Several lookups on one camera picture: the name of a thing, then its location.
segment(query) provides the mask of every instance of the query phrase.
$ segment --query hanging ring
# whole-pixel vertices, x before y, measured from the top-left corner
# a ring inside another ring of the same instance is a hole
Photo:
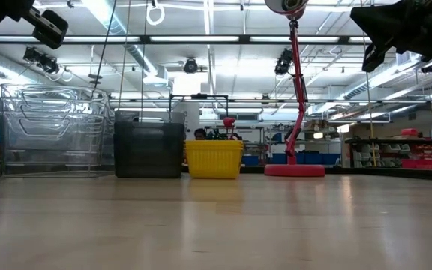
[[[156,21],[152,20],[150,16],[151,11],[153,10],[159,10],[161,12],[159,19],[157,19]],[[166,14],[164,13],[164,7],[161,7],[160,5],[156,5],[156,7],[149,7],[146,11],[146,21],[152,26],[157,26],[158,24],[163,22],[165,15]]]

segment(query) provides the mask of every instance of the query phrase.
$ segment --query yellow basket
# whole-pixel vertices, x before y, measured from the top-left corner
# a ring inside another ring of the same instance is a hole
[[[187,141],[189,174],[199,179],[236,179],[242,151],[241,141]]]

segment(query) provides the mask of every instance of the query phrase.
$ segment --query red object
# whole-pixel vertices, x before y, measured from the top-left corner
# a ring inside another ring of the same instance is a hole
[[[401,160],[404,169],[432,170],[432,160]]]
[[[418,131],[414,128],[407,128],[407,129],[403,129],[401,131],[401,135],[402,136],[411,136],[411,137],[417,137],[418,136]]]
[[[223,120],[223,124],[226,127],[226,138],[228,140],[233,140],[233,134],[234,134],[234,123],[236,122],[236,120],[234,118],[230,118],[230,117],[226,117]],[[228,131],[231,128],[231,136],[228,134]]]
[[[289,3],[290,5],[293,5],[290,8],[284,8],[283,1],[281,0],[265,0],[265,3],[268,8],[275,13],[286,15],[290,20],[299,20],[305,14],[305,8],[308,1],[309,0],[301,0]]]
[[[296,165],[296,137],[301,132],[303,118],[306,113],[306,87],[302,76],[301,59],[298,44],[298,20],[305,12],[308,0],[297,1],[291,10],[283,9],[281,0],[265,0],[266,5],[274,12],[287,15],[291,20],[289,23],[290,37],[292,46],[292,61],[294,62],[295,74],[292,76],[296,99],[298,100],[298,118],[289,139],[286,140],[287,165],[267,165],[265,175],[267,176],[286,176],[286,177],[322,177],[326,171],[320,165]]]
[[[326,171],[321,165],[266,165],[264,174],[283,177],[323,177]]]
[[[230,118],[230,117],[226,117],[223,120],[224,126],[226,128],[231,128],[234,125],[235,122],[236,122],[236,120],[234,118]]]

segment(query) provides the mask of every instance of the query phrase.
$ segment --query wooden floor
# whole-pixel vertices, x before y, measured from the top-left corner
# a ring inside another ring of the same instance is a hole
[[[432,181],[10,180],[0,270],[432,270]]]

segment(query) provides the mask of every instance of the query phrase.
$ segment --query red pole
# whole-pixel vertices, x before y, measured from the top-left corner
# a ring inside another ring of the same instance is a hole
[[[302,85],[302,70],[301,70],[301,59],[299,55],[299,45],[298,45],[298,22],[292,20],[289,24],[291,27],[291,45],[292,45],[292,61],[294,62],[295,74],[292,78],[294,82],[294,88],[296,93],[296,98],[298,100],[299,111],[298,118],[296,120],[295,126],[292,129],[291,137],[289,142],[286,144],[286,154],[288,156],[288,164],[296,165],[296,134],[299,134],[301,126],[303,123],[303,118],[306,113],[306,100],[305,100],[305,90]]]

